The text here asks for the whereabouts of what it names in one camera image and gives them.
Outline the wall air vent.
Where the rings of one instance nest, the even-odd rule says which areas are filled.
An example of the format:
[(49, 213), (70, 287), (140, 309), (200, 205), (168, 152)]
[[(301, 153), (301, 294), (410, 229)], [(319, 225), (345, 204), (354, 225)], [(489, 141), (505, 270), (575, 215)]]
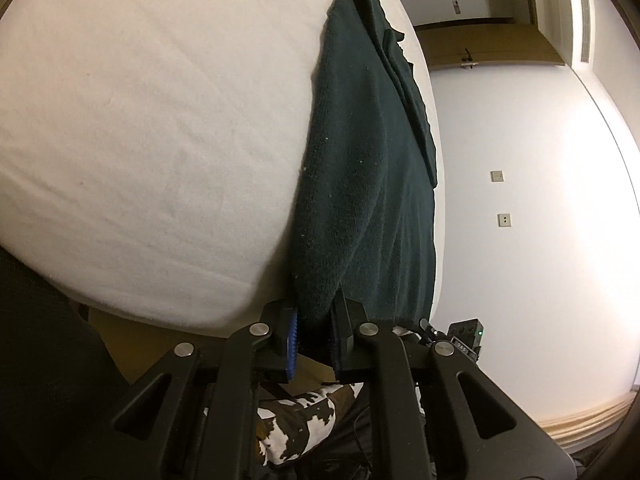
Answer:
[(580, 40), (580, 62), (590, 62), (591, 50), (591, 8), (590, 0), (580, 0), (580, 12), (582, 12), (582, 40)]

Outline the dark green knit sweater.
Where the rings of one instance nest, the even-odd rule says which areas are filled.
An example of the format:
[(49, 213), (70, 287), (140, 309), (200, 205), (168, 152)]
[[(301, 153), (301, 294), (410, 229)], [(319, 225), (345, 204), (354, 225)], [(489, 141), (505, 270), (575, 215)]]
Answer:
[(402, 33), (380, 0), (334, 0), (286, 258), (304, 356), (331, 364), (343, 294), (373, 321), (413, 325), (435, 290), (436, 148)]

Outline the wall socket upper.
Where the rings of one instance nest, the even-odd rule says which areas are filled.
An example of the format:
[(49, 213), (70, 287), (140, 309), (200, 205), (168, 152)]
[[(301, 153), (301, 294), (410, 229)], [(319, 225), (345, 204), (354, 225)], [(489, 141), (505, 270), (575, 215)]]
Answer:
[(492, 170), (490, 173), (490, 178), (492, 182), (503, 182), (504, 174), (502, 170)]

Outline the wall socket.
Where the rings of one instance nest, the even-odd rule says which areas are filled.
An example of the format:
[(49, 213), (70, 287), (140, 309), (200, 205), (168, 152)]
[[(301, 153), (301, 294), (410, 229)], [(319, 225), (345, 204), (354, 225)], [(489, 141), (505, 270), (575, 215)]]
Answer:
[(510, 214), (498, 214), (498, 226), (500, 228), (510, 228), (512, 220)]
[(490, 178), (492, 182), (503, 182), (504, 174), (502, 170), (492, 170), (490, 173)]

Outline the brown wooden door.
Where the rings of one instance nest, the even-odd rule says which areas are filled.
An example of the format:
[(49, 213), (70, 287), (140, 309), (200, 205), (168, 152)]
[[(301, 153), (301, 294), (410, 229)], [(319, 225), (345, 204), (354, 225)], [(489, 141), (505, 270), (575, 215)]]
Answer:
[(430, 70), (566, 63), (539, 0), (401, 0)]

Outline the wall socket lower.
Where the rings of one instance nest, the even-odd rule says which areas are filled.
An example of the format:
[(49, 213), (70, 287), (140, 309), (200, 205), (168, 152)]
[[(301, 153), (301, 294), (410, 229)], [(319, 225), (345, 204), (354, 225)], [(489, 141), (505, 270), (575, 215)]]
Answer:
[(510, 214), (498, 214), (498, 226), (500, 228), (510, 228), (512, 220)]

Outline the brown white patterned cloth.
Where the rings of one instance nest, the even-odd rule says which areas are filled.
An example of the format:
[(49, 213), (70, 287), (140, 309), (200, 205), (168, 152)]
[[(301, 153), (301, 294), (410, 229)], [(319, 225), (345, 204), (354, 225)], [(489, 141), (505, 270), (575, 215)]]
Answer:
[(328, 385), (292, 399), (260, 402), (256, 463), (280, 466), (316, 448), (346, 417), (362, 388), (362, 382)]

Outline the white bed mattress sheet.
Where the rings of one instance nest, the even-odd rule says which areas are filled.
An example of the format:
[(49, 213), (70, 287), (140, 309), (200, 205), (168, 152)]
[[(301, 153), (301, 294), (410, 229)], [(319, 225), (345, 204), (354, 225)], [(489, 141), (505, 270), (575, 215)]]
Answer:
[(1, 0), (1, 245), (227, 335), (279, 296), (333, 0)]

